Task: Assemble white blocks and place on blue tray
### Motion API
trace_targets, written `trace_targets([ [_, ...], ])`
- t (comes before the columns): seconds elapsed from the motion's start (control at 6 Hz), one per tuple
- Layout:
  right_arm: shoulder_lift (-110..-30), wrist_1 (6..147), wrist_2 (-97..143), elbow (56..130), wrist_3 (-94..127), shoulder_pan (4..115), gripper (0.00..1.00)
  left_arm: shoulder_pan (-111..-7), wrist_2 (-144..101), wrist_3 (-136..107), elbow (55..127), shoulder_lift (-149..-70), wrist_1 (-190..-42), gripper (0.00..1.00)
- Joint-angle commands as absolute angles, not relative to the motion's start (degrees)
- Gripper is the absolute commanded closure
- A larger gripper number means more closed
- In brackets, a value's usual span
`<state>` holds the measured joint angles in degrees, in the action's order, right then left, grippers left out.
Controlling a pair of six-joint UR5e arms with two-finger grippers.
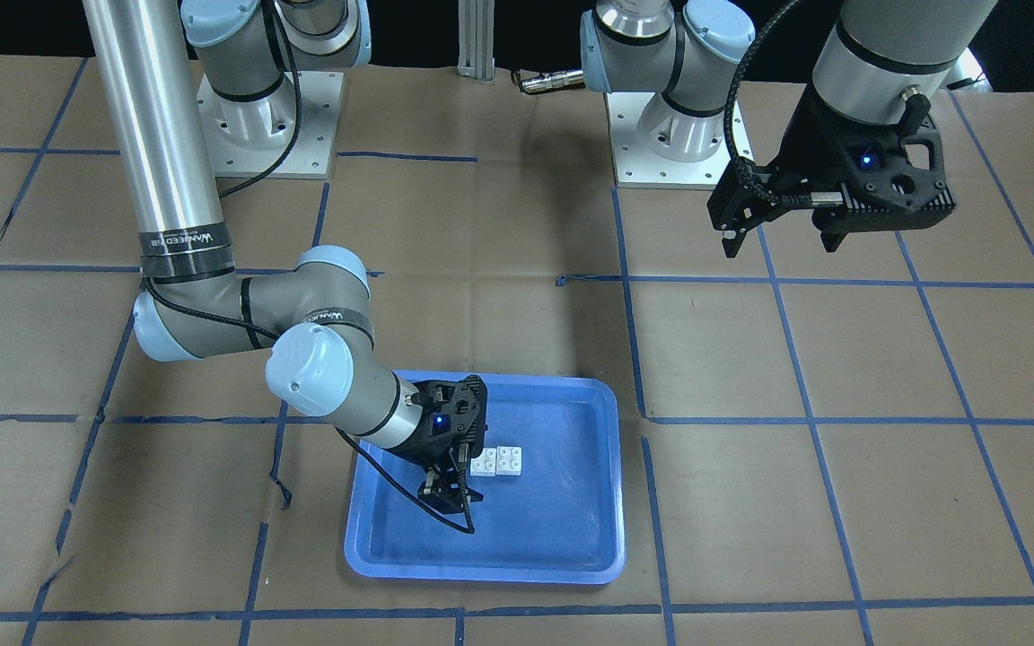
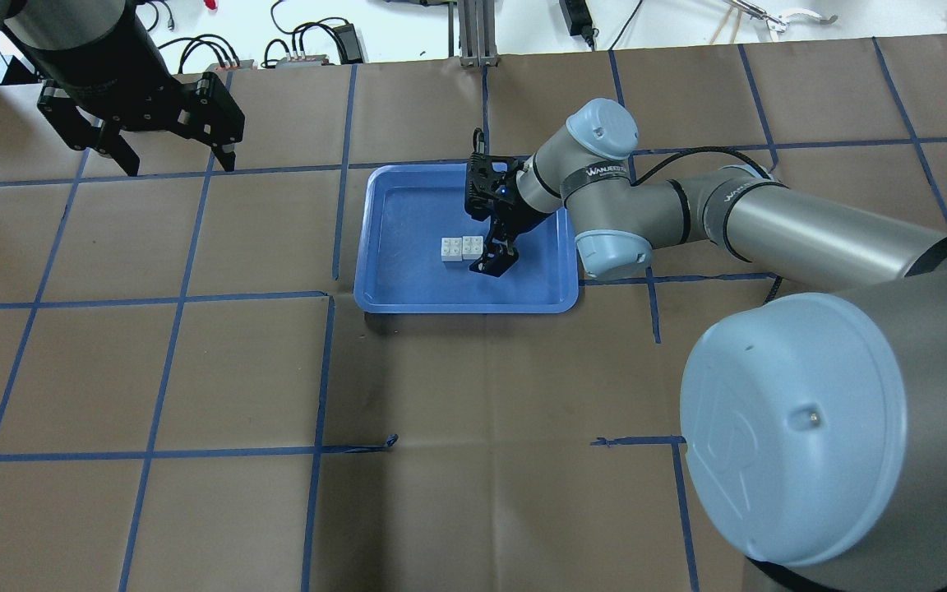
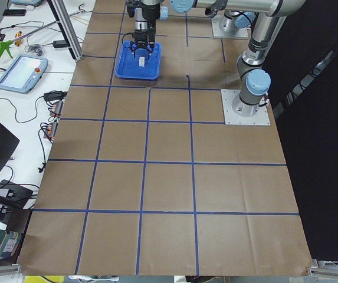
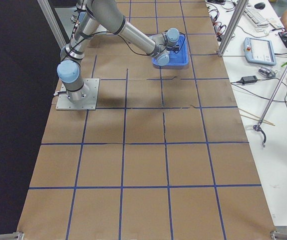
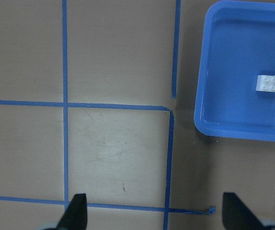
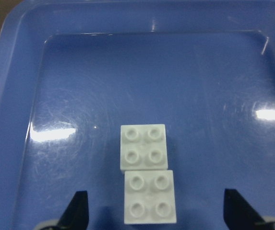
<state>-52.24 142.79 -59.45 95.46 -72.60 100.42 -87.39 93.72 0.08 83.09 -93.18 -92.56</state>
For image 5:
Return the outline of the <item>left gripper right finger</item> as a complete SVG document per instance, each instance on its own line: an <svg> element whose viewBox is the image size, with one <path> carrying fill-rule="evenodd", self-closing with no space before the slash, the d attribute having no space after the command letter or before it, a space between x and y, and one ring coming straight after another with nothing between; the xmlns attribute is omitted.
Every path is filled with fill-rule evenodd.
<svg viewBox="0 0 275 230"><path fill-rule="evenodd" d="M223 193L223 226L226 230L264 230L264 225L232 192Z"/></svg>

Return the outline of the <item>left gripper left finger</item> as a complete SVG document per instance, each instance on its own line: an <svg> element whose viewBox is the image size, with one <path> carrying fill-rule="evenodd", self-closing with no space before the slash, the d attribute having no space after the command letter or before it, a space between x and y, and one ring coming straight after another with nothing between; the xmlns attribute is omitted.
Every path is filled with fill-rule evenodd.
<svg viewBox="0 0 275 230"><path fill-rule="evenodd" d="M87 228L86 194L75 194L57 224L58 230L85 230Z"/></svg>

